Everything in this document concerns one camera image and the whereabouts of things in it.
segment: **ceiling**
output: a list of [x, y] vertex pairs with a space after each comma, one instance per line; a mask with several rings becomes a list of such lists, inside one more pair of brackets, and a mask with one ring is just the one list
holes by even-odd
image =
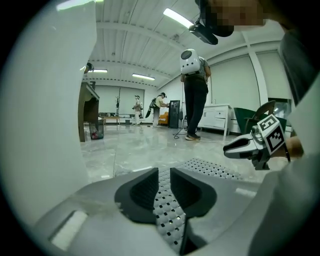
[[[95, 69], [108, 73], [88, 73], [85, 81], [112, 81], [123, 86], [159, 88], [180, 74], [182, 51], [195, 49], [207, 60], [248, 43], [280, 41], [283, 31], [268, 20], [261, 28], [219, 37], [218, 45], [209, 45], [186, 27], [163, 14], [166, 8], [195, 22], [199, 16], [195, 0], [104, 0], [96, 3], [96, 45], [89, 61]], [[139, 74], [154, 81], [132, 77]]]

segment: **door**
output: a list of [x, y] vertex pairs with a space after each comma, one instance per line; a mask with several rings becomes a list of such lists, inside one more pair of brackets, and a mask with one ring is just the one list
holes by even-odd
[[206, 127], [214, 127], [215, 114], [216, 112], [212, 109], [205, 111], [203, 114], [203, 125]]

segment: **sneaker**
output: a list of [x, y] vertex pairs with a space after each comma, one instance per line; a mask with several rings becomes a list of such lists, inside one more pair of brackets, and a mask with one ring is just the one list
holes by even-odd
[[201, 139], [200, 136], [196, 135], [196, 134], [188, 134], [187, 136], [185, 136], [185, 139], [187, 141], [199, 141]]

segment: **black pants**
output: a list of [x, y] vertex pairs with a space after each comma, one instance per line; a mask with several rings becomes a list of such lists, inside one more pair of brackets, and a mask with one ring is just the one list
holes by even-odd
[[207, 100], [208, 86], [205, 79], [201, 76], [186, 77], [184, 93], [188, 134], [194, 135], [204, 113]]

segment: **green chair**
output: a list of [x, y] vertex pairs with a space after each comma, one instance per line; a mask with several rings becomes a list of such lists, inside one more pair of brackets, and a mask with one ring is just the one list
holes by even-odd
[[[255, 112], [249, 109], [235, 107], [234, 113], [239, 125], [241, 134], [248, 134], [252, 127], [257, 125], [257, 123], [263, 119], [265, 119], [268, 115], [274, 113], [275, 101], [269, 101], [266, 104], [259, 107], [259, 109]], [[280, 121], [283, 132], [286, 131], [287, 120], [277, 117]]]

